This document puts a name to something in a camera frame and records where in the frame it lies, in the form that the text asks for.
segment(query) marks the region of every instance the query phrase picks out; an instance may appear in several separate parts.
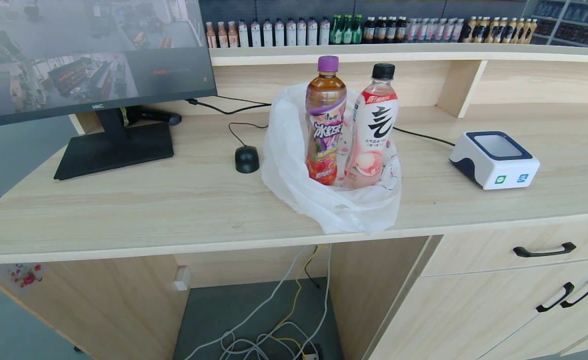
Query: black computer mouse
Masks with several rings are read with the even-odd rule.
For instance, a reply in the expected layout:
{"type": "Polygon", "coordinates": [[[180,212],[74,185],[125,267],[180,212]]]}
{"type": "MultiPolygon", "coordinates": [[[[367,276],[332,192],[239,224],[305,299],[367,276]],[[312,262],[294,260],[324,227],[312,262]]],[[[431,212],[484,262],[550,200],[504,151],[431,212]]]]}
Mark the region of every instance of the black computer mouse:
{"type": "Polygon", "coordinates": [[[250,174],[258,170],[258,151],[255,146],[240,146],[234,155],[236,171],[243,174],[250,174]]]}

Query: cabinet door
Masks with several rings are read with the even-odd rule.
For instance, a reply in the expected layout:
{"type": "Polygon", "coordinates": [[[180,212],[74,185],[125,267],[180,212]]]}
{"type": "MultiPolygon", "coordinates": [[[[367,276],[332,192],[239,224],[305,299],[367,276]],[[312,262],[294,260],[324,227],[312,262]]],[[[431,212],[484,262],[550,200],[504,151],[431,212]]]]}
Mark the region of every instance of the cabinet door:
{"type": "Polygon", "coordinates": [[[25,292],[0,272],[18,305],[100,360],[169,360],[189,291],[177,291],[173,255],[46,262],[25,292]]]}
{"type": "Polygon", "coordinates": [[[538,314],[527,325],[485,354],[481,360],[522,360],[557,354],[587,337],[587,292],[588,275],[576,283],[566,303],[538,314]]]}
{"type": "Polygon", "coordinates": [[[538,305],[588,274],[588,260],[419,277],[369,360],[476,360],[534,319],[538,305]]]}

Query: surveillance camera footage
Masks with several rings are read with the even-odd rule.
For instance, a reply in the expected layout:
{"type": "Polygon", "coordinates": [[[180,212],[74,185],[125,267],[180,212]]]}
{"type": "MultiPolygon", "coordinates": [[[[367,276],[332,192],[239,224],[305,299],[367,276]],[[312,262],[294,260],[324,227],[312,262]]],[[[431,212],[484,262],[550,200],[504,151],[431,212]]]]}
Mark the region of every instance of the surveillance camera footage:
{"type": "Polygon", "coordinates": [[[214,89],[198,0],[0,0],[4,123],[214,89]]]}

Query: monitor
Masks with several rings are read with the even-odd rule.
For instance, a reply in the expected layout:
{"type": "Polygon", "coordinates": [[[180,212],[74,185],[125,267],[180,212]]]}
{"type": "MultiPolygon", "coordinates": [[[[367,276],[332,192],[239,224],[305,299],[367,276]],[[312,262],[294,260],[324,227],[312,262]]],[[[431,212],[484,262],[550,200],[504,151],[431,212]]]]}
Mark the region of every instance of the monitor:
{"type": "Polygon", "coordinates": [[[0,125],[96,111],[105,129],[56,178],[171,157],[166,123],[121,109],[216,94],[198,0],[0,0],[0,125]]]}

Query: plastic bag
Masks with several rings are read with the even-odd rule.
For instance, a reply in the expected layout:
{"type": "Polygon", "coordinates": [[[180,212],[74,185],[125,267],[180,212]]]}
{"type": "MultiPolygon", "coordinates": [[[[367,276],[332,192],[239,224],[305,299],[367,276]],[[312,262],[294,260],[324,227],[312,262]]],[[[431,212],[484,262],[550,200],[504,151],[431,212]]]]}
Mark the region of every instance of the plastic bag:
{"type": "Polygon", "coordinates": [[[383,231],[397,221],[401,200],[401,164],[394,141],[383,152],[381,180],[360,189],[343,187],[345,163],[352,142],[351,117],[358,93],[348,89],[347,106],[338,147],[338,176],[333,186],[312,180],[305,164],[308,120],[305,96],[308,84],[281,91],[272,102],[263,145],[262,180],[299,214],[317,221],[323,232],[383,231]]]}

